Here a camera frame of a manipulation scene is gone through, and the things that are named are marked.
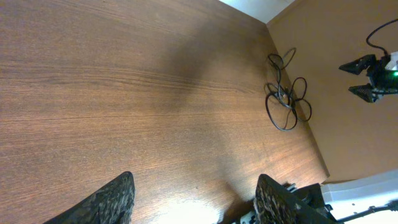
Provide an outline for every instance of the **tangled cable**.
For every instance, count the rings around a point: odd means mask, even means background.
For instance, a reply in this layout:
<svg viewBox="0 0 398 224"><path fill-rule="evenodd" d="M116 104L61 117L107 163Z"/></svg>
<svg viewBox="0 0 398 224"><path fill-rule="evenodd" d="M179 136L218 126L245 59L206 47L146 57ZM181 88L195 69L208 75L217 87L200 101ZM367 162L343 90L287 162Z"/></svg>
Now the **tangled cable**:
<svg viewBox="0 0 398 224"><path fill-rule="evenodd" d="M290 58L289 61L286 63L286 65L284 65L284 59L285 59L286 56L288 56L288 54L291 53L291 52L293 52L291 58ZM289 50L285 53L285 55L284 55L283 57L281 57L280 55L277 55L277 54L269 54L269 55L268 55L268 59L269 59L269 61L270 61L271 66L272 66L274 69L276 69L276 82L277 82L277 85L274 85L274 84L272 84L272 83L266 83L266 84L264 85L264 91L265 91L266 87L267 87L268 90L269 90L269 93L267 94L267 97L266 97L266 109L267 109L267 113L268 113L269 119L272 121L272 124L274 124L274 126L275 126L277 129L281 130L281 131L290 131L290 130L294 129L294 127L296 127L296 125L297 125L297 121L298 121L298 120L299 120L299 121L302 121L302 122L307 122L307 121L309 121L309 120L311 119L311 115L312 115L312 107L311 107L311 104L310 104L307 100L304 99L305 93L307 92L307 81L305 80L305 78L303 78L303 77L298 77L298 78L296 78L296 79L294 80L293 84L292 84L292 88L290 89L290 91L289 91L288 88L283 88L283 87L281 86L282 70L285 69L285 68L289 65L289 63L292 61L292 59L293 59L293 57L294 57L295 54L296 54L296 48L294 47L294 48L289 49ZM278 65L278 63L276 63L276 62L272 59L272 57L278 58L278 59L280 60L280 65ZM295 96L295 94L294 94L294 85L295 85L295 83L296 83L297 80L303 80L303 81L304 81L304 84L305 84L305 88L304 88L303 95L302 95L302 97L300 97L300 98L297 98L297 97ZM276 122L274 121L274 119L272 119L271 113L270 113L269 108L268 108L268 100L269 100L269 97L270 97L270 96L273 96L275 99L277 99L278 102L279 102L282 106L284 106L284 107L290 109L289 114L287 115L286 124L285 124L285 126L284 126L283 128L279 127L279 126L276 124ZM307 104L308 107L310 108L310 116L309 116L307 119L305 119L305 118L304 118L304 119L299 118L298 115L297 115L297 112L296 112L296 109L295 109L295 108L296 108L296 105L297 105L297 103L298 103L299 101L304 101L304 102L306 102L306 104ZM294 115L294 118L295 118L295 122L294 122L294 125L293 125L291 128L286 128L286 127L287 127L287 122L288 122L288 119L289 119L290 112L293 112L293 115Z"/></svg>

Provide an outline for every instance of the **wooden table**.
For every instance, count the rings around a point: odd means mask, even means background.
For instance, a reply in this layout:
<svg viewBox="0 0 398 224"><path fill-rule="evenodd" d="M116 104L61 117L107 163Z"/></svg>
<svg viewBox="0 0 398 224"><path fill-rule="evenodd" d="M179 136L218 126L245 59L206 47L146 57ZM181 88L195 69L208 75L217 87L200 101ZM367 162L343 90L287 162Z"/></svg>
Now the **wooden table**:
<svg viewBox="0 0 398 224"><path fill-rule="evenodd" d="M217 222L261 173L328 175L307 125L266 114L266 25L222 2L6 1L0 26L2 223L46 221L125 170L133 223Z"/></svg>

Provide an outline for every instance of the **white floor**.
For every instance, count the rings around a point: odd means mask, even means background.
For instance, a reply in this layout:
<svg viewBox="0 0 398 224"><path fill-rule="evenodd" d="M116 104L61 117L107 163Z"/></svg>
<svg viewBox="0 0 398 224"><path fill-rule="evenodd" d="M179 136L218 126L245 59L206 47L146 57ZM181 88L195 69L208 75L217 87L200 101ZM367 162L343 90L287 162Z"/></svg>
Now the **white floor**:
<svg viewBox="0 0 398 224"><path fill-rule="evenodd" d="M295 0L220 0L220 1L266 24Z"/></svg>

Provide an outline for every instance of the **wood grain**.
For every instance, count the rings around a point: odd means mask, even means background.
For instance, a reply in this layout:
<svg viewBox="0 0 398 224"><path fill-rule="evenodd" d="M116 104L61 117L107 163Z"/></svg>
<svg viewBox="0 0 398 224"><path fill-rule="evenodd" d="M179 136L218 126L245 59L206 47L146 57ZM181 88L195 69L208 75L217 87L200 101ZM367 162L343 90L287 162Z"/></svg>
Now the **wood grain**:
<svg viewBox="0 0 398 224"><path fill-rule="evenodd" d="M133 223L217 222L259 174L328 175L308 126L267 117L266 25L221 2L6 1L1 21L2 223L46 221L125 170Z"/></svg>

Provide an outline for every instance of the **black wire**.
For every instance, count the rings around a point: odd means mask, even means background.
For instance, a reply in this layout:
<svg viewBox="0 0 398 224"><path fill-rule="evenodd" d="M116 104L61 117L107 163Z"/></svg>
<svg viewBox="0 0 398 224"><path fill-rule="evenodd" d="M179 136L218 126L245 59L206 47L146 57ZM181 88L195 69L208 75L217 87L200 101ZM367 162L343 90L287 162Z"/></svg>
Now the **black wire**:
<svg viewBox="0 0 398 224"><path fill-rule="evenodd" d="M398 19L394 19L393 21L387 22L387 23L385 23L385 24L379 26L377 29L375 29L373 32L371 32L371 33L368 35L368 37L366 38L366 43L367 43L369 46L374 47L374 48L377 48L377 49L381 49L381 50L384 52L384 55L385 55L385 56L388 55L388 51L387 51L384 47L380 47L380 46L377 46L377 45L374 45L374 44L370 43L370 42L369 42L369 38L371 38L371 36L372 36L373 34L375 34L377 31L379 31L379 29L381 29L381 28L383 28L383 27L385 27L385 26L388 26L389 24L392 24L393 22L398 22Z"/></svg>
<svg viewBox="0 0 398 224"><path fill-rule="evenodd" d="M294 127L296 127L297 121L307 122L307 121L309 121L311 119L311 116L312 116L311 104L307 100L304 99L304 96L305 96L305 94L307 92L307 81L305 80L305 78L303 78L303 77L296 78L294 80L293 84L292 84L292 88L290 89L290 91L287 88L283 88L282 85L281 85L282 70L285 69L289 65L289 63L292 61L294 55L296 54L296 51L297 51L297 49L294 47L294 48L289 49L285 53L285 55L283 57L281 57L280 55L277 55L277 54L269 54L268 55L268 59L269 59L269 62L271 64L271 66L276 70L276 82L277 82L277 85L274 85L272 83L266 83L264 85L264 91L266 90L266 87L269 90L269 93L266 96L266 110L267 110L269 119L271 120L272 124L274 124L274 126L277 129L281 130L281 131L290 131L290 130L294 129ZM292 56L290 57L290 59L286 63L286 65L284 65L284 59L291 52L293 52ZM272 57L277 57L280 60L280 65L278 65L278 63L276 63L272 59ZM305 84L303 95L300 98L297 98L296 96L294 96L294 85L296 84L297 80L302 80L304 82L304 84ZM290 109L290 111L289 111L289 113L287 115L287 118L286 118L285 126L283 128L279 127L276 124L276 122L274 121L274 119L272 118L272 116L271 116L271 112L269 111L269 107L268 107L268 100L269 100L270 97L274 97L275 99L278 100L278 102L282 106ZM287 103L284 102L284 97L287 97ZM308 107L310 108L310 116L308 118L304 118L304 119L303 118L299 118L299 116L297 115L296 105L297 105L297 103L299 101L304 101L308 105ZM287 127L287 122L289 120L290 112L293 112L295 121L294 121L294 124L293 124L293 126L291 128L286 128Z"/></svg>

